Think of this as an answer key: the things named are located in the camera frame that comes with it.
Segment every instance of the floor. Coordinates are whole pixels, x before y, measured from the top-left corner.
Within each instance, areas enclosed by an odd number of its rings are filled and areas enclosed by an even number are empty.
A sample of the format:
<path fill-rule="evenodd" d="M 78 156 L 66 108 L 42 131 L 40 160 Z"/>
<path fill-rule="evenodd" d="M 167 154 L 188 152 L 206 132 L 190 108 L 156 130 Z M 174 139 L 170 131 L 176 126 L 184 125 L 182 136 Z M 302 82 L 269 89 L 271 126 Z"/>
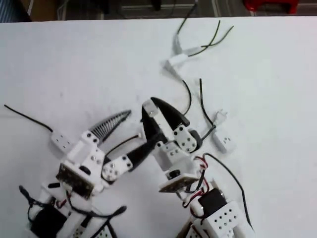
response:
<path fill-rule="evenodd" d="M 30 0 L 22 0 L 28 6 Z M 109 13 L 101 11 L 105 0 L 34 0 L 33 21 L 140 19 L 184 17 L 194 0 L 162 0 L 160 11 L 154 11 L 151 0 L 109 0 Z M 265 4 L 257 12 L 246 10 L 243 0 L 199 0 L 192 17 L 287 16 L 288 6 Z M 317 0 L 300 0 L 295 15 L 317 15 Z"/>

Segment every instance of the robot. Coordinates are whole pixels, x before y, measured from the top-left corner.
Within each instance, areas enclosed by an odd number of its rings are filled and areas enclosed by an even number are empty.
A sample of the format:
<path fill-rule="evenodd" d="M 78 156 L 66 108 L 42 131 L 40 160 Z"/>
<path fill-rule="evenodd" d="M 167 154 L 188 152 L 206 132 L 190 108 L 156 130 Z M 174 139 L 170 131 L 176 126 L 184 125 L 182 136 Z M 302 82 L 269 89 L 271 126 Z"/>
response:
<path fill-rule="evenodd" d="M 103 215 L 93 206 L 92 199 L 152 154 L 167 179 L 159 192 L 175 193 L 192 214 L 179 237 L 254 238 L 246 206 L 244 214 L 235 201 L 222 193 L 215 180 L 206 181 L 204 177 L 208 169 L 206 156 L 217 158 L 209 153 L 193 155 L 201 147 L 202 139 L 189 127 L 187 118 L 165 101 L 151 98 L 142 105 L 146 143 L 114 160 L 99 149 L 130 113 L 121 112 L 99 122 L 76 143 L 52 132 L 52 142 L 64 152 L 64 158 L 42 183 L 37 200 L 23 186 L 19 187 L 29 202 L 26 237 L 96 238 L 103 237 L 103 233 L 116 237 L 110 220 L 121 215 L 126 207 Z"/>

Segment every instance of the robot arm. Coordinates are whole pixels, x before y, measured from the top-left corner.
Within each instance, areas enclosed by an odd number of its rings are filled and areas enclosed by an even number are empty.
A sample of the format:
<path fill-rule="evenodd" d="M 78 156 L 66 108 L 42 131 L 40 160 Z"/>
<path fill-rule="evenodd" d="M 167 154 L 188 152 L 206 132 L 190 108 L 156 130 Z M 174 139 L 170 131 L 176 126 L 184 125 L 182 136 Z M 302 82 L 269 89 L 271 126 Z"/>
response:
<path fill-rule="evenodd" d="M 142 121 L 147 138 L 161 133 L 152 154 L 166 172 L 168 181 L 160 186 L 160 192 L 174 192 L 190 206 L 190 229 L 185 236 L 202 238 L 254 238 L 255 233 L 235 201 L 225 199 L 216 181 L 206 182 L 208 167 L 192 159 L 202 140 L 197 132 L 188 129 L 189 121 L 175 108 L 156 98 L 146 101 L 142 108 Z M 198 182 L 204 186 L 188 195 L 186 187 Z"/>

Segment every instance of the white connector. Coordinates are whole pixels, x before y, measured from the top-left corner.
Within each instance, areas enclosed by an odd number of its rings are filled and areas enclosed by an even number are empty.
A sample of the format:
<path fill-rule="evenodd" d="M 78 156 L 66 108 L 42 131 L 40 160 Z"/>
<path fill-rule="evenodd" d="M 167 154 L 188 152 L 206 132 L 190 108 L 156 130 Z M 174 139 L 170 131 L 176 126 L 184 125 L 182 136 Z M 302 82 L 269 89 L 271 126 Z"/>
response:
<path fill-rule="evenodd" d="M 73 146 L 73 143 L 71 143 L 65 135 L 55 130 L 52 133 L 51 140 L 65 154 L 69 152 Z"/>
<path fill-rule="evenodd" d="M 228 153 L 233 151 L 236 148 L 236 144 L 234 143 L 231 136 L 229 136 L 228 132 L 223 128 L 216 128 L 214 133 L 212 134 L 212 139 L 216 144 L 217 148 L 223 153 Z"/>
<path fill-rule="evenodd" d="M 211 231 L 212 237 L 224 237 L 232 229 L 245 222 L 245 216 L 235 201 L 227 203 L 204 221 L 204 226 Z"/>
<path fill-rule="evenodd" d="M 183 80 L 180 74 L 177 72 L 176 67 L 181 66 L 188 59 L 188 55 L 179 54 L 169 58 L 165 63 L 165 68 L 168 72 L 170 72 L 173 76 L 175 76 L 179 80 Z"/>
<path fill-rule="evenodd" d="M 220 124 L 222 124 L 225 120 L 227 120 L 227 114 L 228 112 L 225 112 L 223 109 L 219 110 L 216 113 L 216 116 L 214 117 L 213 123 L 216 126 L 219 126 Z"/>

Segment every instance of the white plastic piece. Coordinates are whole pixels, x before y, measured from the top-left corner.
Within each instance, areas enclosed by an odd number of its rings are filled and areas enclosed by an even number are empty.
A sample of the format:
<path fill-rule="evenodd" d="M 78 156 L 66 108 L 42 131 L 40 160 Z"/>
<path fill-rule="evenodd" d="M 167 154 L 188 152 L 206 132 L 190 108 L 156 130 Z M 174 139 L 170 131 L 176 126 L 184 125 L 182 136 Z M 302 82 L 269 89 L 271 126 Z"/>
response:
<path fill-rule="evenodd" d="M 192 54 L 195 54 L 195 53 L 201 51 L 202 49 L 203 49 L 202 47 L 193 47 L 193 48 L 183 50 L 183 53 L 190 56 Z"/>
<path fill-rule="evenodd" d="M 92 218 L 88 223 L 87 228 L 82 230 L 82 235 L 78 236 L 78 238 L 91 238 L 92 235 L 105 223 L 105 219 L 102 218 Z M 112 238 L 111 233 L 109 231 L 108 226 L 96 236 L 96 238 Z"/>
<path fill-rule="evenodd" d="M 85 218 L 85 215 L 79 214 L 77 212 L 72 212 L 71 215 L 65 221 L 63 227 L 57 233 L 56 238 L 71 237 L 77 230 L 77 227 L 80 226 L 80 224 L 84 221 Z"/>
<path fill-rule="evenodd" d="M 222 124 L 225 120 L 227 120 L 227 114 L 228 112 L 225 112 L 223 109 L 219 110 L 216 113 L 216 116 L 214 117 L 213 123 L 216 126 L 219 126 L 220 124 Z"/>
<path fill-rule="evenodd" d="M 152 152 L 162 171 L 169 170 L 179 160 L 190 158 L 189 154 L 181 150 L 174 142 L 163 144 L 159 141 Z"/>
<path fill-rule="evenodd" d="M 207 217 L 203 224 L 210 232 L 211 237 L 221 238 L 238 224 L 245 222 L 247 222 L 245 215 L 241 212 L 238 204 L 231 201 Z"/>
<path fill-rule="evenodd" d="M 182 81 L 183 79 L 181 75 L 178 73 L 177 68 L 180 67 L 187 59 L 188 59 L 188 55 L 186 54 L 179 54 L 179 55 L 173 56 L 172 58 L 166 61 L 165 68 L 172 75 L 174 75 L 178 80 Z"/>
<path fill-rule="evenodd" d="M 65 154 L 73 147 L 73 143 L 59 131 L 53 131 L 51 140 Z"/>
<path fill-rule="evenodd" d="M 156 107 L 154 102 L 149 99 L 143 103 L 142 107 L 147 112 L 149 117 L 153 118 L 157 125 L 162 130 L 162 133 L 167 138 L 168 141 L 175 140 L 173 130 L 170 128 L 170 125 L 168 124 L 167 120 L 163 116 L 162 112 L 159 108 Z"/>
<path fill-rule="evenodd" d="M 212 139 L 223 154 L 232 152 L 236 148 L 233 139 L 223 128 L 217 128 L 212 134 Z"/>
<path fill-rule="evenodd" d="M 186 152 L 193 152 L 197 147 L 196 139 L 183 125 L 174 130 L 175 139 L 179 147 Z"/>
<path fill-rule="evenodd" d="M 123 155 L 115 160 L 111 160 L 103 167 L 103 177 L 109 181 L 115 181 L 125 172 L 133 168 L 133 165 L 128 156 Z"/>
<path fill-rule="evenodd" d="M 182 47 L 180 46 L 178 34 L 174 36 L 174 51 L 176 55 L 183 53 Z"/>

